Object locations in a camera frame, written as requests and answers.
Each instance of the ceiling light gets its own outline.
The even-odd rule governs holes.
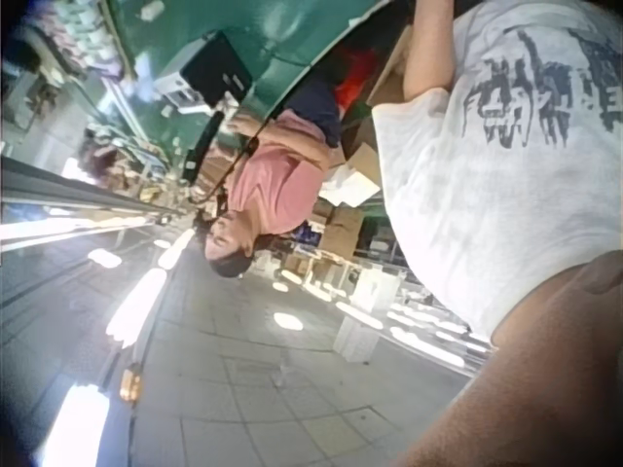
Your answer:
[[[333,300],[333,298],[331,297],[331,294],[329,294],[328,292],[325,292],[319,287],[316,287],[315,285],[306,284],[305,290],[307,290],[312,295],[314,295],[316,298],[321,299],[324,302],[330,303]]]
[[[416,325],[415,321],[413,321],[413,320],[411,320],[411,319],[409,319],[409,318],[407,318],[405,316],[402,316],[400,314],[396,314],[393,311],[390,311],[387,314],[387,317],[389,319],[393,319],[394,321],[398,321],[399,323],[404,324],[405,326],[415,326]]]
[[[154,244],[156,246],[158,246],[159,248],[164,248],[164,249],[167,249],[167,248],[171,247],[170,242],[168,242],[166,240],[154,240]]]
[[[94,467],[110,403],[97,386],[67,391],[42,447],[42,467]]]
[[[422,353],[426,353],[432,357],[442,360],[456,367],[463,368],[465,361],[458,355],[451,353],[443,348],[436,347],[428,342],[421,341],[418,336],[413,333],[406,333],[402,328],[393,327],[390,329],[391,334],[402,343],[405,343],[415,350],[419,350]]]
[[[486,347],[483,347],[482,345],[478,345],[477,343],[473,343],[473,342],[466,342],[465,346],[467,348],[471,348],[472,350],[476,350],[477,352],[487,352],[488,349]]]
[[[443,331],[437,331],[435,333],[435,336],[437,336],[439,339],[443,339],[444,341],[448,341],[448,342],[456,342],[457,340],[449,335],[448,333],[444,333]]]
[[[467,328],[461,324],[452,323],[450,321],[442,321],[437,323],[437,326],[441,329],[445,329],[446,331],[451,331],[457,334],[465,334],[467,332]]]
[[[298,275],[296,275],[294,272],[284,269],[281,271],[281,275],[285,277],[286,279],[288,279],[290,282],[295,283],[296,285],[303,284],[303,279],[299,277]]]
[[[345,302],[337,302],[336,307],[346,313],[348,316],[356,319],[357,321],[361,321],[368,326],[381,330],[383,328],[383,323],[377,318],[371,316],[370,314],[361,311],[354,306],[347,304]]]
[[[279,292],[288,292],[290,288],[283,282],[273,282],[273,288]]]
[[[117,309],[108,323],[106,334],[115,341],[122,341],[124,348],[134,344],[165,281],[165,270],[148,270]]]
[[[301,320],[291,314],[275,313],[273,318],[275,319],[275,323],[283,329],[289,329],[291,331],[301,331],[303,329],[303,323]]]
[[[89,253],[89,259],[107,269],[116,268],[122,263],[121,258],[103,248],[92,250],[92,252]]]

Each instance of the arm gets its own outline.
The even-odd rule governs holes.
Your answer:
[[[260,134],[261,140],[273,141],[294,150],[301,159],[323,172],[329,168],[329,147],[295,129],[267,126]]]
[[[402,460],[433,465],[620,465],[617,355],[623,254],[581,269],[503,347]]]
[[[236,115],[228,125],[231,131],[254,136],[260,131],[260,123],[248,115]],[[329,168],[329,147],[294,129],[268,124],[258,135],[261,141],[273,141],[292,149],[300,160],[307,161],[325,172]]]
[[[411,101],[434,88],[450,90],[455,76],[454,0],[419,0],[403,91]]]

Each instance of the cardboard box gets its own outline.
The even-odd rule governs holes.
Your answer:
[[[362,211],[339,207],[335,210],[331,222],[324,228],[318,249],[350,261],[357,246],[362,224]]]
[[[368,144],[361,144],[346,165],[325,179],[319,195],[332,204],[361,205],[381,190],[379,155]]]
[[[385,68],[379,75],[377,83],[368,96],[367,103],[374,107],[383,103],[404,102],[402,80],[405,72],[406,59],[411,48],[412,26],[402,31]]]

